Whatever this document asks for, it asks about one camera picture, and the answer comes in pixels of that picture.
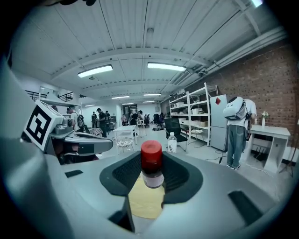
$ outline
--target black office chair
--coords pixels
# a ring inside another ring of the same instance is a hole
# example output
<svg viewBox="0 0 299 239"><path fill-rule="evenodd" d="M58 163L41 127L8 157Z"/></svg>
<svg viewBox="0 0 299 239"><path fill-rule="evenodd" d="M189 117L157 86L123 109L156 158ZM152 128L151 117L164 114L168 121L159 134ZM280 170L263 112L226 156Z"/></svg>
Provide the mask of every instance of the black office chair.
<svg viewBox="0 0 299 239"><path fill-rule="evenodd" d="M181 135L181 130L182 129L181 129L181 126L179 124L178 118L175 117L175 118L165 119L165 127L166 127L166 138L167 139L169 138L170 133L173 132L174 136L177 138L177 143L186 141L185 149L183 149L180 145L178 145L186 152L188 139Z"/></svg>

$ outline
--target wire chair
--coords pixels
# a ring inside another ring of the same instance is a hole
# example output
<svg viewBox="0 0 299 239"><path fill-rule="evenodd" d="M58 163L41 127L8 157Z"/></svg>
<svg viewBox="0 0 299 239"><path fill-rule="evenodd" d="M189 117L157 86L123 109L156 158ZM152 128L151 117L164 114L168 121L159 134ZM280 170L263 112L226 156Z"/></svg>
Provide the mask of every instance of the wire chair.
<svg viewBox="0 0 299 239"><path fill-rule="evenodd" d="M123 149L127 148L127 150L128 150L129 146L131 146L134 151L134 148L132 145L132 143L134 142L133 139L128 138L128 137L117 136L117 137L112 137L112 140L115 141L116 145L118 146L118 154L120 154L120 148L122 148L122 152L124 153Z"/></svg>

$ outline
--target white desk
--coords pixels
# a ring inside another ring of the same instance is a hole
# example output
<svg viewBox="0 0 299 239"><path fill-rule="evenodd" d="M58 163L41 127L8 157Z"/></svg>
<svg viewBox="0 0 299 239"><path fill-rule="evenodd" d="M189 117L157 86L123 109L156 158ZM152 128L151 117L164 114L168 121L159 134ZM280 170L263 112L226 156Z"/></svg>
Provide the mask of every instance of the white desk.
<svg viewBox="0 0 299 239"><path fill-rule="evenodd" d="M272 127L261 125L252 125L250 132L252 140L249 141L249 152L252 150L252 144L255 134L261 134L273 137L271 149L264 169L276 173L282 161L289 136L291 135L287 128Z"/></svg>
<svg viewBox="0 0 299 239"><path fill-rule="evenodd" d="M117 133L119 132L131 132L132 134L132 139L134 139L135 144L137 144L137 131L135 133L135 137L134 137L134 130L136 129L136 125L128 125L128 126L121 126L116 128L115 130L113 130L113 132L115 132L115 136L117 136Z"/></svg>

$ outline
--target fluorescent light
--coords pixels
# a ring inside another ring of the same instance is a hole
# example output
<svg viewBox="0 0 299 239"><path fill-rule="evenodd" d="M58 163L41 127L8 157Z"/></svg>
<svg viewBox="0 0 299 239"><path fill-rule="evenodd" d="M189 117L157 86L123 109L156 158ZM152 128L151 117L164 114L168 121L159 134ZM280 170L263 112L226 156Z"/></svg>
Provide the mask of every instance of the fluorescent light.
<svg viewBox="0 0 299 239"><path fill-rule="evenodd" d="M161 94L144 94L143 96L155 96L155 95L161 95Z"/></svg>
<svg viewBox="0 0 299 239"><path fill-rule="evenodd" d="M121 99L121 98L129 98L130 96L119 96L119 97L112 97L111 99Z"/></svg>
<svg viewBox="0 0 299 239"><path fill-rule="evenodd" d="M255 7L262 5L263 0L251 0Z"/></svg>
<svg viewBox="0 0 299 239"><path fill-rule="evenodd" d="M97 74L97 73L110 71L110 70L113 70L112 65L103 65L103 66L100 66L100 67L96 67L96 68L92 68L92 69L80 72L80 73L78 73L78 76L80 78L83 78L83 77L87 77L87 76L90 76L90 75L94 75L94 74Z"/></svg>
<svg viewBox="0 0 299 239"><path fill-rule="evenodd" d="M186 67L178 65L170 65L163 63L148 62L148 68L167 69L167 70L178 70L185 71Z"/></svg>

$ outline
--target refrigerator door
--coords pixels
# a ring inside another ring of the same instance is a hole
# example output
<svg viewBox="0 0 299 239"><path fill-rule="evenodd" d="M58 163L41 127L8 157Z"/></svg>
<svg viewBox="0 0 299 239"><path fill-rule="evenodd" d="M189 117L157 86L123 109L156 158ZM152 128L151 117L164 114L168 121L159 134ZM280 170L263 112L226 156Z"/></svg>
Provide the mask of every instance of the refrigerator door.
<svg viewBox="0 0 299 239"><path fill-rule="evenodd" d="M226 128L212 126L211 128L211 146L221 151L227 150L226 143Z"/></svg>
<svg viewBox="0 0 299 239"><path fill-rule="evenodd" d="M219 95L210 98L211 102L211 126L227 127L227 119L223 116L223 110L226 107L228 100L226 95Z"/></svg>

